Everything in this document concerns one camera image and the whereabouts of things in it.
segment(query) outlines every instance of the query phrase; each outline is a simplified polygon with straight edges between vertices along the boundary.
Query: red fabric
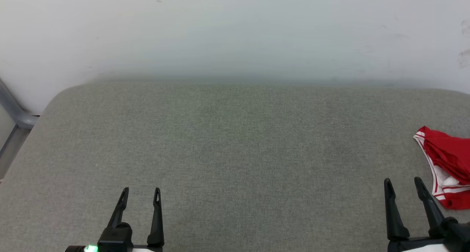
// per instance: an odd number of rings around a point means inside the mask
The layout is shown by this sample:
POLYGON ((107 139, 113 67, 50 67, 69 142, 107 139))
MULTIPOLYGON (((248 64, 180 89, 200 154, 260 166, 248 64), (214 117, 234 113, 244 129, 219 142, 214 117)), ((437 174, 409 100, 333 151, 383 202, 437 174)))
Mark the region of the red fabric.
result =
POLYGON ((464 187, 470 184, 470 139, 452 137, 426 126, 419 131, 424 133, 424 151, 433 165, 441 167, 459 181, 455 187, 442 187, 444 191, 454 192, 433 194, 435 197, 445 196, 440 202, 447 209, 470 209, 470 190, 464 187))

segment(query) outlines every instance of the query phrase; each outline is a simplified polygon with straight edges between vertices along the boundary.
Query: folded garment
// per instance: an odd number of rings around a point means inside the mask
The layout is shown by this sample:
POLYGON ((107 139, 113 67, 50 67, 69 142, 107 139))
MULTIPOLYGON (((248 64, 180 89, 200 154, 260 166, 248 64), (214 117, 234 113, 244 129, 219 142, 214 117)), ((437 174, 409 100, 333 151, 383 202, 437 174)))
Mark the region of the folded garment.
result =
POLYGON ((470 209, 470 139, 426 126, 413 137, 433 172, 433 196, 447 209, 470 209))

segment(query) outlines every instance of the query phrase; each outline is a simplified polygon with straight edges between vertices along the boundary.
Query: glowing green indicator light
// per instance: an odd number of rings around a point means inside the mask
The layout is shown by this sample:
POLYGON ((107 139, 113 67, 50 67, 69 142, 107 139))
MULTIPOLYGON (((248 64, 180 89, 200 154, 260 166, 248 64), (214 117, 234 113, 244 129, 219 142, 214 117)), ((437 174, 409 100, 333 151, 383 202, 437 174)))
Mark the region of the glowing green indicator light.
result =
POLYGON ((98 252, 98 247, 96 245, 88 245, 83 252, 98 252))

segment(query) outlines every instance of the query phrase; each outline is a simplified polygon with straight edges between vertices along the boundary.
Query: gray fabric surface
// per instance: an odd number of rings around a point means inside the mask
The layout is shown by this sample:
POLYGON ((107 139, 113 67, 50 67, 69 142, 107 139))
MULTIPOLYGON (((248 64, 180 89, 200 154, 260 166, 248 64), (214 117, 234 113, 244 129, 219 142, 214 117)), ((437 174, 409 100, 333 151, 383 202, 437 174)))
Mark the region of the gray fabric surface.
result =
MULTIPOLYGON (((411 235, 427 221, 413 134, 470 137, 441 90, 108 83, 60 93, 0 186, 4 251, 96 243, 122 188, 145 244, 160 187, 165 251, 385 251, 383 180, 411 235)), ((443 210, 470 220, 470 212, 443 210)))

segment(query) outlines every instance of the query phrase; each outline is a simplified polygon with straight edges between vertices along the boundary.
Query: red and white cloth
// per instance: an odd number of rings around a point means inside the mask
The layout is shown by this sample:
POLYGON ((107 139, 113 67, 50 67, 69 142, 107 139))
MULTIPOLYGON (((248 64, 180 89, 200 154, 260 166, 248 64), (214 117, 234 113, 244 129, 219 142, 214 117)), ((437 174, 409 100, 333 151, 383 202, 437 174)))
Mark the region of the red and white cloth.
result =
POLYGON ((433 196, 447 209, 470 209, 470 139, 423 126, 413 138, 433 172, 433 196))

